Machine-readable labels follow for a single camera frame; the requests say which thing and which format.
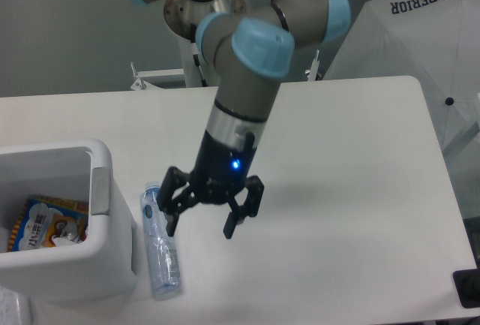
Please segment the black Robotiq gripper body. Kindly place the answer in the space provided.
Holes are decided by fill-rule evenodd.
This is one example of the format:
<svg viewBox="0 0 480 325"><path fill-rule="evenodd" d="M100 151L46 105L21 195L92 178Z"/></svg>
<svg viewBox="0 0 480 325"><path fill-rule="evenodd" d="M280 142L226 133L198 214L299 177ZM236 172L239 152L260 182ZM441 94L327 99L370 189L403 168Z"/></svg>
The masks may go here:
<svg viewBox="0 0 480 325"><path fill-rule="evenodd" d="M232 149L205 132L190 173L191 191L197 202L223 205L236 196L256 178L249 176L257 148L253 132L246 133L246 143Z"/></svg>

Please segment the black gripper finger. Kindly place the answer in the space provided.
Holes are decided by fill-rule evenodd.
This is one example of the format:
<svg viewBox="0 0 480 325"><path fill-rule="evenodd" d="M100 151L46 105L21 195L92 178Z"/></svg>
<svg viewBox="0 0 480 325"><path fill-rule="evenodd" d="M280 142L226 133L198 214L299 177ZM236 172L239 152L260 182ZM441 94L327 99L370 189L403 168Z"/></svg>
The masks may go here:
<svg viewBox="0 0 480 325"><path fill-rule="evenodd" d="M265 186L258 176L251 176L246 178L244 186L241 189L247 190L243 204L239 204L236 200L238 192L226 194L226 203L230 208L225 225L223 226L223 234L226 239L233 237L236 227L247 217L254 218L257 216Z"/></svg>
<svg viewBox="0 0 480 325"><path fill-rule="evenodd" d="M166 219L168 236L174 236L180 214L201 203L204 193L205 177L201 172L184 173L174 166L168 168L157 196L158 208Z"/></svg>

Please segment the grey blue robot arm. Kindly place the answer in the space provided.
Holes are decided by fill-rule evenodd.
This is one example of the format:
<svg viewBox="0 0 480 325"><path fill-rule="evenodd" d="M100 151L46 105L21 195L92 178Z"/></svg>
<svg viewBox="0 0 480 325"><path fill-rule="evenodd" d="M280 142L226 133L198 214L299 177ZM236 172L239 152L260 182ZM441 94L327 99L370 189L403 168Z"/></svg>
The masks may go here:
<svg viewBox="0 0 480 325"><path fill-rule="evenodd" d="M340 37L350 21L349 0L270 0L242 14L212 12L194 26L199 57L220 82L192 171L170 167L161 184L169 235L200 203L229 206L226 238L257 215L264 186L248 172L293 53Z"/></svg>

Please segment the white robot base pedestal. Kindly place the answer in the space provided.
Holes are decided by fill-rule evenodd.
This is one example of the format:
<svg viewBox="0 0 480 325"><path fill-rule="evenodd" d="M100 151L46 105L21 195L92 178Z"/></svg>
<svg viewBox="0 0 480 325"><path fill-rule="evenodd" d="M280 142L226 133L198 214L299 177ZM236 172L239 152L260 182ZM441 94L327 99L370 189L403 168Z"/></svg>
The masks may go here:
<svg viewBox="0 0 480 325"><path fill-rule="evenodd" d="M201 68L197 45L188 39L180 37L178 46L186 87L207 87L208 82Z"/></svg>

